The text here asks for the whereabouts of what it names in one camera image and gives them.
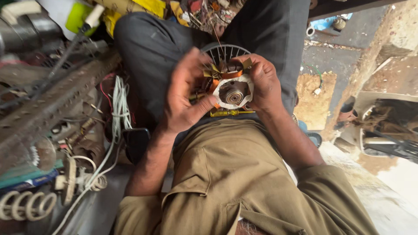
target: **green wire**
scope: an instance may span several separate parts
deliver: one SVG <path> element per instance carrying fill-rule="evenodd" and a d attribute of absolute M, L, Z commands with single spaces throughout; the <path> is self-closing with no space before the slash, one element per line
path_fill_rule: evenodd
<path fill-rule="evenodd" d="M 314 68 L 316 70 L 316 72 L 318 72 L 319 79 L 321 80 L 321 83 L 319 84 L 319 88 L 322 88 L 322 82 L 323 82 L 323 80 L 322 80 L 322 74 L 319 72 L 319 70 L 315 66 L 313 66 L 312 64 L 307 64 L 307 63 L 302 63 L 302 64 L 303 65 L 310 66 L 310 67 Z"/>

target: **smartphone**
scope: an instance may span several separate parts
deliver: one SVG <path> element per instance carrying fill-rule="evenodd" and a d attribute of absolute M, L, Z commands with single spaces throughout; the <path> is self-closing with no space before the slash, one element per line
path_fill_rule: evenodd
<path fill-rule="evenodd" d="M 147 128 L 127 129 L 122 130 L 122 136 L 126 143 L 126 157 L 132 164 L 138 164 L 150 142 L 150 131 Z"/>

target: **copper wire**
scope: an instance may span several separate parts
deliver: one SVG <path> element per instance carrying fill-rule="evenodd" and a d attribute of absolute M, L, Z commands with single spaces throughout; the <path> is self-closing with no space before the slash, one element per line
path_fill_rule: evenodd
<path fill-rule="evenodd" d="M 239 71 L 234 72 L 234 73 L 221 74 L 221 77 L 222 77 L 222 79 L 232 79 L 232 78 L 240 77 L 241 75 L 242 75 L 242 70 L 239 70 Z"/>
<path fill-rule="evenodd" d="M 218 87 L 218 85 L 219 85 L 219 80 L 213 79 L 212 85 L 210 86 L 210 89 L 209 89 L 209 93 L 213 93 L 215 89 Z"/>
<path fill-rule="evenodd" d="M 218 35 L 216 33 L 216 30 L 215 30 L 215 26 L 213 25 L 213 22 L 212 22 L 212 17 L 209 14 L 209 10 L 208 10 L 208 8 L 207 8 L 206 5 L 205 5 L 204 8 L 206 8 L 206 12 L 208 13 L 210 24 L 212 24 L 213 32 L 215 33 L 216 39 L 218 39 L 218 43 L 219 43 L 219 46 L 221 47 L 221 51 L 222 51 L 222 54 L 224 55 L 224 59 L 226 59 L 225 52 L 224 52 L 224 50 L 222 48 L 221 41 L 219 41 Z"/>

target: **khaki shirt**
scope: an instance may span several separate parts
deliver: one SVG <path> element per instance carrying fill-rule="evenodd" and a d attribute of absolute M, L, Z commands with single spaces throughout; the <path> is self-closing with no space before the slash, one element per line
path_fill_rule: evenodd
<path fill-rule="evenodd" d="M 234 235 L 240 217 L 272 235 L 378 234 L 340 168 L 299 170 L 296 186 L 266 136 L 251 120 L 193 130 L 174 150 L 171 191 L 125 197 L 115 234 Z"/>

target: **man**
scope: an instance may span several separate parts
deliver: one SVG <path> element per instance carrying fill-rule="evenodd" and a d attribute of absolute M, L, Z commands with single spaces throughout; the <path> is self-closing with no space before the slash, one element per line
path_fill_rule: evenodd
<path fill-rule="evenodd" d="M 343 171 L 326 165 L 290 116 L 308 7 L 309 0 L 246 2 L 221 41 L 254 53 L 236 59 L 252 59 L 257 113 L 220 120 L 202 118 L 214 97 L 188 100 L 210 60 L 193 46 L 212 42 L 209 34 L 146 13 L 118 21 L 116 46 L 158 125 L 115 234 L 377 234 Z M 173 187 L 159 197 L 176 137 Z"/>

